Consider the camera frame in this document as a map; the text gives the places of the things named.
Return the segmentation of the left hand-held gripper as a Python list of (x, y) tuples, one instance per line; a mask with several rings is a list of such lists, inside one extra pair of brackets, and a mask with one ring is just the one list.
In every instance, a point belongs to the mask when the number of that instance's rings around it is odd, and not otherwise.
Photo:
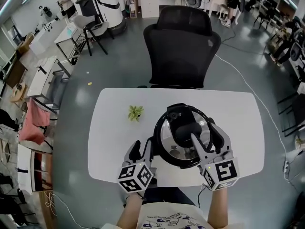
[(153, 161), (153, 139), (148, 138), (144, 153), (143, 161), (140, 154), (141, 142), (135, 141), (124, 156), (117, 182), (126, 193), (142, 192), (147, 189), (154, 173), (151, 171)]

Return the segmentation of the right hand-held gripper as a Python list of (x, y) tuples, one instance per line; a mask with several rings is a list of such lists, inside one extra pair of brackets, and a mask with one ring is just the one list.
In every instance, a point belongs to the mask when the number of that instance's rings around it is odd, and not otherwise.
[[(191, 141), (201, 160), (198, 165), (201, 176), (211, 191), (233, 186), (239, 179), (238, 160), (233, 156), (228, 134), (215, 123), (209, 123), (209, 149), (201, 139), (191, 133)], [(212, 160), (212, 153), (221, 154)]]

